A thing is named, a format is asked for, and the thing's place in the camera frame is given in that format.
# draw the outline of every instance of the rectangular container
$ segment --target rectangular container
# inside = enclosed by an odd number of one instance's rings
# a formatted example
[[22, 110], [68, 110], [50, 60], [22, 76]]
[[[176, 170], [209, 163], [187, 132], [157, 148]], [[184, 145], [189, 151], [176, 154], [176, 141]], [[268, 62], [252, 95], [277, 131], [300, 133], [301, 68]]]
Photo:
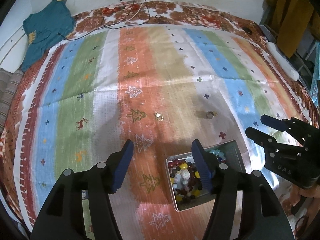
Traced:
[[[245, 167], [241, 157], [241, 153], [239, 151], [238, 145], [235, 140], [210, 146], [205, 148], [204, 150], [210, 151], [210, 150], [217, 150], [217, 149], [219, 149], [221, 152], [225, 154], [226, 164], [228, 166], [233, 168], [235, 171], [245, 172]], [[205, 189], [202, 189], [201, 194], [195, 199], [192, 199], [189, 203], [183, 203], [183, 202], [177, 203], [175, 199], [174, 191], [172, 188], [172, 184], [171, 184], [170, 171], [168, 168], [168, 163], [175, 159], [186, 160], [186, 162], [194, 163], [191, 152], [170, 156], [166, 160], [165, 164], [166, 164], [166, 173], [168, 178], [168, 186], [170, 187], [170, 192], [171, 192], [172, 201], [173, 201], [175, 210], [179, 212], [184, 211], [215, 199], [215, 195], [212, 195]]]

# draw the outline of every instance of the rolled fabric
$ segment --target rolled fabric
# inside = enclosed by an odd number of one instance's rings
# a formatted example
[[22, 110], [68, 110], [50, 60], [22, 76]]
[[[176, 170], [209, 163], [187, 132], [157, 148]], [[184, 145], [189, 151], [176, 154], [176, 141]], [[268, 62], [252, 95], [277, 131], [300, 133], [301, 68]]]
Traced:
[[296, 71], [285, 56], [280, 52], [277, 45], [272, 42], [267, 42], [267, 48], [273, 57], [277, 60], [279, 65], [282, 67], [283, 71], [287, 74], [288, 77], [297, 81], [299, 79], [299, 73]]

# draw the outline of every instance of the red cross print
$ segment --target red cross print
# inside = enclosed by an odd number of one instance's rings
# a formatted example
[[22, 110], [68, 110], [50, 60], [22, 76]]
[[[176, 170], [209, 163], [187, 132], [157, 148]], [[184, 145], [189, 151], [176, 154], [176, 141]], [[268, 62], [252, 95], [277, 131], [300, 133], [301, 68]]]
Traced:
[[219, 137], [220, 137], [220, 138], [224, 139], [224, 137], [225, 137], [225, 136], [226, 136], [226, 134], [225, 134], [225, 133], [220, 132], [220, 134], [219, 134]]

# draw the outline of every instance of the brown towel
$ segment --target brown towel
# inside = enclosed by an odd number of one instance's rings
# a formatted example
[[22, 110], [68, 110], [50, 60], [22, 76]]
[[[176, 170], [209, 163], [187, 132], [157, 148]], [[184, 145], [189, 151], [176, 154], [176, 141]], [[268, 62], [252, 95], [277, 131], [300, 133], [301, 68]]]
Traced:
[[278, 33], [277, 46], [287, 56], [296, 51], [312, 17], [311, 33], [319, 37], [320, 18], [309, 0], [266, 0], [275, 8], [270, 27]]

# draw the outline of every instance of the blue gripper pad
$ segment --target blue gripper pad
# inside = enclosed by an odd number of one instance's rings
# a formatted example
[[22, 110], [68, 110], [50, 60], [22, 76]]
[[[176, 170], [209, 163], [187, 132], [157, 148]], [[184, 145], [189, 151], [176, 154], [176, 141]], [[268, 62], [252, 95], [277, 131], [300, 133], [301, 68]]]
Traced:
[[111, 186], [112, 192], [116, 192], [119, 188], [121, 188], [121, 185], [124, 181], [124, 176], [127, 173], [130, 161], [133, 156], [133, 142], [131, 140], [127, 140], [124, 146], [122, 147], [121, 151], [117, 153], [112, 153], [110, 157], [114, 154], [117, 154], [119, 160], [117, 161], [118, 163], [116, 167], [114, 169], [111, 169], [113, 170]]
[[276, 129], [280, 132], [284, 132], [287, 130], [287, 125], [284, 121], [271, 117], [269, 115], [262, 115], [260, 118], [261, 123], [266, 126], [269, 126], [273, 129]]
[[203, 149], [203, 147], [202, 147], [202, 145], [201, 145], [201, 143], [199, 142], [198, 139], [195, 139], [192, 142], [191, 153], [192, 153], [193, 160], [195, 161], [197, 170], [199, 172], [200, 179], [201, 179], [203, 187], [206, 190], [208, 190], [209, 192], [212, 192], [213, 186], [212, 186], [212, 183], [211, 183], [211, 179], [215, 175], [215, 170], [212, 171], [210, 169], [211, 165], [210, 165], [210, 163], [207, 163], [204, 160], [203, 153], [212, 155], [212, 157], [216, 161], [217, 161], [217, 158], [212, 153], [206, 153], [206, 151]]

